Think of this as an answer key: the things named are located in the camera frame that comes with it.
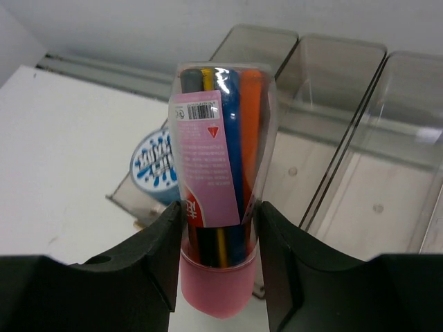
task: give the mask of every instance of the pen pack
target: pen pack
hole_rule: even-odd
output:
[[[172,153],[187,230],[181,287],[229,317],[252,294],[260,203],[277,131],[275,82],[261,65],[182,64],[172,87]]]

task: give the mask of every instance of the blue and white lid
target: blue and white lid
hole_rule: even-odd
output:
[[[142,140],[132,154],[129,173],[134,184],[157,201],[169,205],[180,200],[168,128]]]

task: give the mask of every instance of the pink base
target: pink base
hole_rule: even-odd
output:
[[[186,301],[204,313],[224,319],[238,314],[251,298],[255,257],[235,268],[206,268],[181,253],[181,292]]]

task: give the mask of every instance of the gray wall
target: gray wall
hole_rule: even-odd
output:
[[[34,66],[46,49],[0,5],[0,86],[21,64]]]
[[[441,0],[0,0],[49,49],[173,71],[260,24],[443,54]]]

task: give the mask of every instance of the white table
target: white table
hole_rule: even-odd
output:
[[[0,255],[82,263],[136,233],[105,199],[165,103],[22,66],[0,89]],[[220,321],[178,290],[171,332],[268,331],[264,302]]]

